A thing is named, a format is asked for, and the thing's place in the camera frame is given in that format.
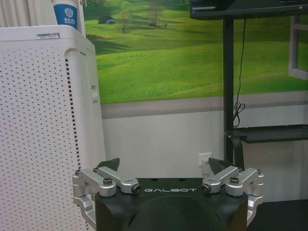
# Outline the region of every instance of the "grass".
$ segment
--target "grass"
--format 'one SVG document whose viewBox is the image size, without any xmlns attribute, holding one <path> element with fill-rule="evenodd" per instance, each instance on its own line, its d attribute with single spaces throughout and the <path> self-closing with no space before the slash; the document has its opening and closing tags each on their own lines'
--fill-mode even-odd
<svg viewBox="0 0 308 231">
<path fill-rule="evenodd" d="M 148 26 L 145 0 L 112 0 L 108 7 L 85 9 L 87 34 L 96 47 L 101 103 L 222 95 L 221 21 L 192 20 L 188 2 L 168 2 L 159 27 Z M 133 17 L 123 33 L 119 13 L 127 8 Z M 97 24 L 106 12 L 117 24 Z M 308 90 L 308 81 L 288 76 L 289 24 L 289 17 L 247 21 L 241 94 Z M 235 91 L 242 28 L 243 22 L 236 21 Z M 308 34 L 300 39 L 298 66 L 308 69 Z"/>
</svg>

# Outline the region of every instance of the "cup logo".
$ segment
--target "cup logo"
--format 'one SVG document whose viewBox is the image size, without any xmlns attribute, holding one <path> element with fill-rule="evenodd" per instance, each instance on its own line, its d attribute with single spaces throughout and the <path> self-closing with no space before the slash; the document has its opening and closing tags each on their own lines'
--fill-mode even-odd
<svg viewBox="0 0 308 231">
<path fill-rule="evenodd" d="M 73 17 L 74 12 L 73 12 L 72 9 L 66 8 L 66 9 L 64 10 L 64 12 L 65 12 L 65 14 L 66 14 L 67 17 L 69 17 L 69 18 Z"/>
</svg>

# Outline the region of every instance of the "paper cup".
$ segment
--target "paper cup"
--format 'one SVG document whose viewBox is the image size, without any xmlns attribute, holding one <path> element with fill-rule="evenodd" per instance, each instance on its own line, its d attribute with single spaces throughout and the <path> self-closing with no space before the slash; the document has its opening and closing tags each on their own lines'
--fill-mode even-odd
<svg viewBox="0 0 308 231">
<path fill-rule="evenodd" d="M 59 25 L 68 25 L 77 29 L 77 0 L 52 0 Z"/>
</svg>

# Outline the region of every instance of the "perforated panel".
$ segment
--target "perforated panel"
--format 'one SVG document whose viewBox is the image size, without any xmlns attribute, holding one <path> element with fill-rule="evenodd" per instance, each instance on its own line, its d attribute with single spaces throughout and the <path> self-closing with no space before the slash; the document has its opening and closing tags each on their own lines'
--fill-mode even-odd
<svg viewBox="0 0 308 231">
<path fill-rule="evenodd" d="M 0 230 L 80 231 L 69 62 L 57 47 L 0 50 Z"/>
</svg>

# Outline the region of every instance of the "white air purifier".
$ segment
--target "white air purifier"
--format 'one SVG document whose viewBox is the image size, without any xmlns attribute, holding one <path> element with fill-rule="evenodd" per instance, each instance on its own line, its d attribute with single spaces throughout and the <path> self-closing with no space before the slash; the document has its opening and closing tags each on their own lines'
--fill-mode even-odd
<svg viewBox="0 0 308 231">
<path fill-rule="evenodd" d="M 70 26 L 0 29 L 0 230 L 85 231 L 71 176 L 105 159 L 94 45 Z"/>
</svg>

